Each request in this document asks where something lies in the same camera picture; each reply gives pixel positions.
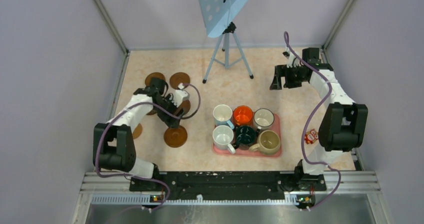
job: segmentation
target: mug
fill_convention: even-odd
[[[273,130],[265,130],[261,132],[257,138],[257,143],[249,148],[249,151],[264,155],[274,155],[281,147],[281,141],[278,134]]]
[[[255,129],[265,131],[270,129],[274,124],[274,113],[268,109],[258,109],[253,116],[253,126]]]
[[[231,129],[234,129],[234,125],[231,122],[233,117],[233,110],[231,107],[221,104],[215,106],[213,109],[213,119],[215,121],[215,126],[226,125]]]
[[[246,105],[241,105],[234,110],[234,122],[237,126],[250,126],[253,120],[253,111]]]
[[[226,125],[219,125],[215,127],[212,133],[213,144],[220,150],[228,150],[231,154],[236,153],[231,142],[234,139],[233,130]]]
[[[258,136],[252,127],[248,125],[242,125],[235,130],[235,147],[241,150],[248,150],[251,145],[255,143],[256,137]]]

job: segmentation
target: wall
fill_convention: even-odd
[[[396,223],[422,223],[424,0],[357,0],[329,57],[346,92],[368,106],[363,161]]]
[[[214,47],[198,0],[102,0],[130,49]],[[347,0],[249,0],[235,17],[243,46],[322,45]]]
[[[0,0],[0,223],[69,223],[123,54],[91,0]]]

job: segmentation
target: red packet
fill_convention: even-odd
[[[315,129],[312,129],[305,133],[305,143],[313,144],[318,140],[318,132]]]

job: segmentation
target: table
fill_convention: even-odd
[[[299,53],[302,53],[302,49],[296,48]],[[137,88],[145,87],[145,78],[153,72],[163,73],[167,82],[172,74],[185,72],[201,94],[198,113],[180,122],[187,130],[188,139],[179,148],[165,144],[167,126],[156,115],[142,119],[142,134],[134,140],[138,158],[157,164],[161,171],[292,171],[295,168],[303,158],[300,146],[302,130],[320,98],[307,82],[299,88],[269,90],[274,66],[286,63],[283,48],[244,48],[243,51],[254,79],[249,78],[242,61],[227,70],[214,63],[206,84],[202,80],[213,49],[131,51],[116,113],[128,103]],[[238,49],[232,48],[230,63],[239,57]],[[219,51],[216,58],[224,60],[224,52]],[[186,90],[190,93],[191,113],[198,105],[198,97],[193,88],[187,87]],[[282,155],[278,158],[217,155],[212,150],[212,111],[219,104],[229,105],[233,109],[246,105],[253,111],[267,108],[277,113],[281,120]],[[321,107],[308,129],[318,130],[324,114],[325,108]],[[315,145],[319,145],[318,141],[306,145],[306,153],[309,154]],[[349,152],[337,158],[331,166],[340,170],[355,170]]]

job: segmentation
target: tray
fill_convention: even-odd
[[[275,118],[274,124],[272,125],[272,127],[269,130],[276,132],[278,134],[280,142],[281,142],[282,138],[281,138],[281,129],[280,129],[280,127],[281,127],[280,117],[277,114],[274,113],[274,118]],[[212,142],[212,149],[218,155],[257,157],[257,158],[278,158],[283,153],[282,146],[283,145],[280,146],[279,150],[274,155],[264,155],[260,151],[249,151],[249,150],[241,150],[241,149],[236,149],[235,154],[231,154],[231,152],[229,150],[218,149],[214,145],[214,143]]]

